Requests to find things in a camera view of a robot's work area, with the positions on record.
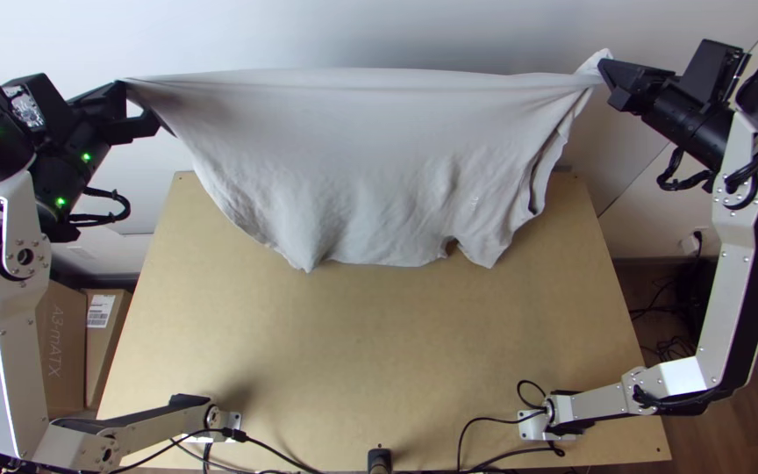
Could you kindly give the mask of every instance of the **wooden table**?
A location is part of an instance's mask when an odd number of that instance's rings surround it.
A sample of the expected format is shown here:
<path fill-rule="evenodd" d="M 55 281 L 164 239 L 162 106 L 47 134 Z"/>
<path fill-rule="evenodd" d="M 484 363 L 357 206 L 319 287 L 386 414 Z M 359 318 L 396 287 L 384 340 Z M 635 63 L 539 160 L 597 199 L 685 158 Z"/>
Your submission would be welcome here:
<path fill-rule="evenodd" d="M 178 173 L 99 417 L 162 406 L 173 393 L 207 395 L 241 411 L 251 436 L 317 469 L 365 470 L 381 443 L 399 470 L 450 470 L 467 420 L 515 419 L 525 408 L 519 379 L 580 391 L 641 364 L 575 176 L 552 177 L 546 210 L 493 269 L 454 251 L 416 269 L 325 263 L 306 275 L 234 227 L 193 173 Z M 477 424 L 463 462 L 532 446 L 515 426 Z M 563 458 L 534 453 L 498 466 L 670 459 L 658 417 L 605 421 L 562 447 Z M 250 444 L 216 445 L 212 458 L 293 470 Z M 149 465 L 200 467 L 179 449 Z"/>

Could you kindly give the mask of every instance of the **power cord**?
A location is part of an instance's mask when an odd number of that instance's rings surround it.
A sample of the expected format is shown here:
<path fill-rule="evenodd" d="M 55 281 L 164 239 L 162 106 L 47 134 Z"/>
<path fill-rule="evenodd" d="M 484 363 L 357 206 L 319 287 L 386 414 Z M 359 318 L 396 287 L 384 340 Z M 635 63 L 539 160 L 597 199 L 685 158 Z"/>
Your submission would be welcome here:
<path fill-rule="evenodd" d="M 178 446 L 178 448 L 182 448 L 187 453 L 190 453 L 186 448 L 183 446 Z M 203 462 L 203 465 L 201 466 L 201 470 L 204 472 L 204 474 L 210 474 L 209 467 L 210 467 L 210 451 L 212 451 L 212 443 L 208 442 L 206 443 L 206 446 L 204 446 L 204 457 L 201 459 Z"/>
<path fill-rule="evenodd" d="M 695 261 L 692 262 L 690 266 L 690 272 L 692 274 L 695 273 L 697 270 L 697 266 L 701 261 L 701 252 L 704 250 L 704 234 L 701 233 L 701 231 L 695 231 L 692 233 L 692 236 L 695 237 L 695 240 L 697 240 L 697 252 L 695 253 Z M 651 302 L 648 303 L 648 306 L 640 309 L 635 310 L 629 310 L 630 313 L 635 313 L 631 317 L 631 321 L 638 320 L 639 318 L 645 316 L 646 314 L 650 312 L 672 312 L 677 313 L 681 308 L 676 308 L 674 306 L 666 306 L 663 308 L 655 308 L 654 305 L 656 305 L 657 300 L 660 299 L 660 296 L 662 293 L 667 290 L 669 287 L 671 287 L 673 284 L 677 283 L 677 278 L 672 278 L 671 280 L 667 281 L 663 286 L 660 287 L 660 289 L 654 294 L 654 297 L 651 298 Z"/>
<path fill-rule="evenodd" d="M 492 421 L 494 423 L 502 423 L 505 425 L 518 425 L 519 423 L 522 423 L 523 421 L 530 420 L 531 418 L 534 418 L 535 416 L 540 416 L 544 414 L 545 410 L 538 410 L 528 416 L 522 417 L 518 420 L 500 420 L 499 418 L 491 418 L 489 416 L 479 416 L 476 417 L 470 421 L 467 422 L 466 425 L 464 425 L 464 429 L 461 430 L 461 436 L 458 437 L 458 450 L 455 453 L 455 467 L 458 472 L 461 472 L 461 445 L 464 443 L 464 435 L 467 433 L 467 429 L 469 429 L 470 426 L 472 426 L 474 423 L 478 421 Z M 480 467 L 482 464 L 484 466 L 488 466 L 491 463 L 494 463 L 495 461 L 490 459 L 488 462 L 485 463 L 479 463 L 477 467 Z"/>
<path fill-rule="evenodd" d="M 174 438 L 169 438 L 168 440 L 171 441 L 174 444 L 175 447 L 179 448 L 184 453 L 188 454 L 189 456 L 194 457 L 195 459 L 197 459 L 198 461 L 200 461 L 201 463 L 203 463 L 204 464 L 204 472 L 207 472 L 209 470 L 209 467 L 211 466 L 211 467 L 214 467 L 214 468 L 219 468 L 221 470 L 226 470 L 227 472 L 230 472 L 231 474 L 254 474 L 253 472 L 248 471 L 248 470 L 241 470 L 241 469 L 232 468 L 230 466 L 226 466 L 224 464 L 216 463 L 215 461 L 210 460 L 210 458 L 209 458 L 210 452 L 209 451 L 212 450 L 212 443 L 211 442 L 206 443 L 206 446 L 204 446 L 204 455 L 200 456 L 200 455 L 192 452 L 190 449 L 186 449 L 186 447 L 184 447 L 179 441 L 175 440 Z"/>
<path fill-rule="evenodd" d="M 177 442 L 176 442 L 175 440 L 171 440 L 171 442 L 170 442 L 170 444 L 169 444 L 168 446 L 166 446 L 166 447 L 165 447 L 165 448 L 163 448 L 163 449 L 160 449 L 159 451 L 157 451 L 157 452 L 153 453 L 151 456 L 148 456 L 148 457 L 146 457 L 145 459 L 142 459 L 141 461 L 138 461 L 138 462 L 136 462 L 136 463 L 133 463 L 133 464 L 131 464 L 131 465 L 129 465 L 129 466 L 125 466 L 125 467 L 123 467 L 123 468 L 118 468 L 118 469 L 116 469 L 116 470 L 111 470 L 111 471 L 110 471 L 110 474 L 119 474 L 119 473 L 121 473 L 121 472 L 125 472 L 125 471 L 131 470 L 131 469 L 133 469 L 133 468 L 137 468 L 137 467 L 140 467 L 142 464 L 144 464 L 144 463 L 147 463 L 148 461 L 151 461 L 152 459 L 154 459 L 154 458 L 156 458 L 157 456 L 159 456 L 159 455 L 161 455 L 161 454 L 165 453 L 165 452 L 166 452 L 166 451 L 168 451 L 169 449 L 172 449 L 172 448 L 173 448 L 174 446 L 176 446 L 178 443 L 180 443 L 180 442 L 184 442 L 184 441 L 188 440 L 189 438 L 191 438 L 191 437 L 193 437 L 193 436 L 202 435 L 202 434 L 204 434 L 204 433 L 220 432 L 220 431 L 221 431 L 221 430 L 217 430 L 217 429 L 199 429 L 199 430 L 197 430 L 197 431 L 196 431 L 196 432 L 194 432 L 194 433 L 190 433 L 190 434 L 187 434 L 187 435 L 185 435 L 183 438 L 181 438 L 181 439 L 180 439 L 180 441 L 177 441 Z"/>
<path fill-rule="evenodd" d="M 531 385 L 532 387 L 536 388 L 540 392 L 540 395 L 542 396 L 542 398 L 545 399 L 546 393 L 543 391 L 542 388 L 540 388 L 539 385 L 532 382 L 531 380 L 520 380 L 517 383 L 517 395 L 519 396 L 519 399 L 522 400 L 522 402 L 525 403 L 526 406 L 528 406 L 528 408 L 531 408 L 533 410 L 533 413 L 529 414 L 528 416 L 519 418 L 518 420 L 500 420 L 499 418 L 480 416 L 468 421 L 467 424 L 464 425 L 464 428 L 461 430 L 461 435 L 458 437 L 458 449 L 455 453 L 456 474 L 472 474 L 474 472 L 480 472 L 482 470 L 492 471 L 492 472 L 509 472 L 508 470 L 500 470 L 500 469 L 491 468 L 490 465 L 497 461 L 501 461 L 502 459 L 505 459 L 506 457 L 519 456 L 519 455 L 523 455 L 527 453 L 552 451 L 558 457 L 564 457 L 566 455 L 566 452 L 563 449 L 556 447 L 553 442 L 547 442 L 548 446 L 545 448 L 528 448 L 528 449 L 518 449 L 515 451 L 509 451 L 499 456 L 492 457 L 491 459 L 488 459 L 487 461 L 484 461 L 483 463 L 479 463 L 470 470 L 461 470 L 461 446 L 464 443 L 464 435 L 467 433 L 467 429 L 469 429 L 469 427 L 472 426 L 474 423 L 478 421 L 491 421 L 494 423 L 502 423 L 505 425 L 518 425 L 519 423 L 522 423 L 523 421 L 530 420 L 531 418 L 534 418 L 536 416 L 540 416 L 546 413 L 546 408 L 544 406 L 531 403 L 522 395 L 522 387 L 523 385 L 526 385 L 526 384 Z"/>

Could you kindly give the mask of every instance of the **white cloth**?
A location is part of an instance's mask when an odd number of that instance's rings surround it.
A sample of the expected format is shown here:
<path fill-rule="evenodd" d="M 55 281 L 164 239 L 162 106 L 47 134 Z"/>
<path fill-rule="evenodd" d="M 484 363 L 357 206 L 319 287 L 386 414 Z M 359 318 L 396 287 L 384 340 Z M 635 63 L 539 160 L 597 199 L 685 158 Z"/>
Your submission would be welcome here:
<path fill-rule="evenodd" d="M 452 239 L 490 268 L 542 210 L 604 57 L 573 75 L 332 68 L 126 81 L 191 149 L 221 211 L 295 268 L 419 266 Z"/>

